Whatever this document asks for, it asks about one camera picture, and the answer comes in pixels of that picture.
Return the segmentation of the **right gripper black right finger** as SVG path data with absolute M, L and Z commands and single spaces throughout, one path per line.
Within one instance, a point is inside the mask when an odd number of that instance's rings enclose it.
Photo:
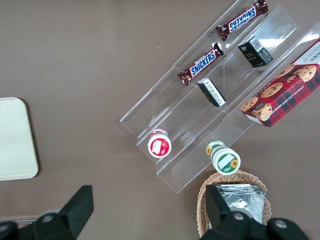
M 211 228 L 206 240 L 267 240 L 265 193 L 256 184 L 207 185 L 205 209 Z

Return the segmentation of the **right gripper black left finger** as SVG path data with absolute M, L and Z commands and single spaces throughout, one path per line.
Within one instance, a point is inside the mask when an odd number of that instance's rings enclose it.
M 93 187 L 83 185 L 59 212 L 42 215 L 32 224 L 34 238 L 76 240 L 93 211 Z

